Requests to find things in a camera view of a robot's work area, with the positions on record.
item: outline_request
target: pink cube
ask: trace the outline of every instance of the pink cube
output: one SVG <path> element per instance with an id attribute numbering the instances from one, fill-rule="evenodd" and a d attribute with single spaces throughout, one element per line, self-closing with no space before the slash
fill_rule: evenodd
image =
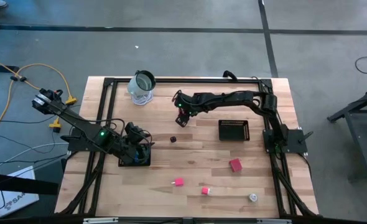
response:
<path id="1" fill-rule="evenodd" d="M 242 166 L 240 164 L 239 159 L 233 159 L 233 160 L 229 161 L 229 165 L 231 166 L 233 172 L 237 172 L 237 171 L 242 170 Z"/>
<path id="2" fill-rule="evenodd" d="M 184 185 L 184 179 L 183 178 L 176 178 L 172 184 L 175 184 L 175 186 L 180 187 Z"/>
<path id="3" fill-rule="evenodd" d="M 202 194 L 203 194 L 203 195 L 209 195 L 209 194 L 210 194 L 210 189 L 209 189 L 209 188 L 207 188 L 207 187 L 203 187 L 203 188 L 202 188 Z"/>

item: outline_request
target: black tray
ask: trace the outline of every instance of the black tray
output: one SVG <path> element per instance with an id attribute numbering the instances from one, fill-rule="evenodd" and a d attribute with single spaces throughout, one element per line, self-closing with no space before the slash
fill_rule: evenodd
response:
<path id="1" fill-rule="evenodd" d="M 250 141 L 248 121 L 218 120 L 220 141 Z"/>

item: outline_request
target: white cable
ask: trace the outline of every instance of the white cable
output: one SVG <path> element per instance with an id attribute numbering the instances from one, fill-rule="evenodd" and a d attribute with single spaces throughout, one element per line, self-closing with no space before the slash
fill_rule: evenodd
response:
<path id="1" fill-rule="evenodd" d="M 15 159 L 16 157 L 18 157 L 18 156 L 20 156 L 20 155 L 22 155 L 22 154 L 24 154 L 24 153 L 27 153 L 27 152 L 29 152 L 30 150 L 33 150 L 33 149 L 38 149 L 38 148 L 45 147 L 45 146 L 61 145 L 61 144 L 68 144 L 68 143 L 67 143 L 67 142 L 49 143 L 49 144 L 43 144 L 43 145 L 41 145 L 41 146 L 32 147 L 32 148 L 30 148 L 30 149 L 26 149 L 25 151 L 23 151 L 23 152 L 19 153 L 19 154 L 18 154 L 18 155 L 16 155 L 16 156 L 13 156 L 13 157 L 11 157 L 11 158 L 9 158 L 9 159 L 5 160 L 4 162 L 8 162 L 8 161 L 10 161 L 11 159 Z"/>
<path id="2" fill-rule="evenodd" d="M 145 105 L 146 103 L 153 100 L 153 90 L 149 91 L 148 94 L 142 95 L 140 98 L 136 98 L 135 96 L 131 95 L 132 102 L 136 105 Z"/>

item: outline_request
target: yellow cable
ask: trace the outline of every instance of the yellow cable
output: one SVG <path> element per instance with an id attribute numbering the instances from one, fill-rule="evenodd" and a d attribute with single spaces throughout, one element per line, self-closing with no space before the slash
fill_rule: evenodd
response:
<path id="1" fill-rule="evenodd" d="M 11 99 L 11 90 L 12 90 L 12 85 L 14 84 L 14 81 L 11 81 L 11 84 L 9 84 L 9 90 L 8 90 L 8 100 L 7 100 L 7 104 L 5 105 L 4 111 L 2 112 L 1 116 L 0 116 L 0 120 L 4 117 L 8 106 L 9 106 L 9 101 Z"/>
<path id="2" fill-rule="evenodd" d="M 65 76 L 61 72 L 59 72 L 56 68 L 54 68 L 54 67 L 52 67 L 50 65 L 46 65 L 46 64 L 42 64 L 42 63 L 34 63 L 34 64 L 31 64 L 31 65 L 23 66 L 21 69 L 19 69 L 19 71 L 17 71 L 17 73 L 19 74 L 23 69 L 28 68 L 28 67 L 31 67 L 31 66 L 36 66 L 36 65 L 38 65 L 38 66 L 45 66 L 45 67 L 51 68 L 52 70 L 54 70 L 55 72 L 57 72 L 61 76 L 61 78 L 64 80 L 64 82 L 66 84 L 67 93 L 69 94 L 69 96 L 72 96 L 72 94 L 70 93 L 69 84 L 67 83 Z M 39 90 L 40 89 L 39 87 L 36 87 L 36 86 L 32 85 L 28 81 L 25 81 L 25 82 L 27 84 L 29 84 L 31 87 L 35 88 L 36 90 Z"/>
<path id="3" fill-rule="evenodd" d="M 35 65 L 38 65 L 38 66 L 45 66 L 45 67 L 48 67 L 48 68 L 51 68 L 52 70 L 56 71 L 62 78 L 63 80 L 65 81 L 65 84 L 66 84 L 66 89 L 67 89 L 67 92 L 68 92 L 68 101 L 72 101 L 73 103 L 75 103 L 77 101 L 76 98 L 74 98 L 72 96 L 72 94 L 70 93 L 70 88 L 69 88 L 69 84 L 67 83 L 66 81 L 66 78 L 65 76 L 59 72 L 56 68 L 53 68 L 52 66 L 50 65 L 46 65 L 46 64 L 42 64 L 42 63 L 34 63 L 34 64 L 31 64 L 31 65 L 26 65 L 26 66 L 23 66 L 22 68 L 20 68 L 17 72 L 14 72 L 12 71 L 11 69 L 9 69 L 7 66 L 3 65 L 1 62 L 0 62 L 0 66 L 4 67 L 6 70 L 10 71 L 11 73 L 13 73 L 15 75 L 15 77 L 19 77 L 19 78 L 22 78 L 20 75 L 19 75 L 19 72 L 21 72 L 23 69 L 25 68 L 28 68 L 28 67 L 31 67 L 31 66 L 35 66 Z M 11 90 L 12 90 L 12 85 L 13 85 L 14 81 L 11 81 L 11 84 L 9 85 L 9 90 L 8 90 L 8 99 L 7 99 L 7 104 L 5 105 L 5 108 L 4 108 L 4 111 L 1 113 L 1 116 L 0 116 L 0 120 L 2 120 L 2 118 L 4 117 L 8 107 L 9 107 L 9 102 L 11 100 Z M 25 83 L 27 83 L 29 86 L 31 86 L 32 88 L 35 88 L 36 90 L 40 90 L 39 87 L 36 87 L 35 85 L 31 84 L 30 82 L 28 81 L 25 81 Z"/>

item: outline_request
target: metal stand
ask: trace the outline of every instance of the metal stand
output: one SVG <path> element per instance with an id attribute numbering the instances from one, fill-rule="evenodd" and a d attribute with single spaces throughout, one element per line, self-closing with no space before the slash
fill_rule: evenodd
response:
<path id="1" fill-rule="evenodd" d="M 367 106 L 367 92 L 359 100 L 350 103 L 339 112 L 329 116 L 329 122 L 334 123 L 340 118 L 345 118 L 350 129 L 352 138 L 358 148 L 361 150 L 363 159 L 367 168 L 367 110 L 361 110 Z M 353 182 L 367 178 L 367 170 L 348 177 Z"/>

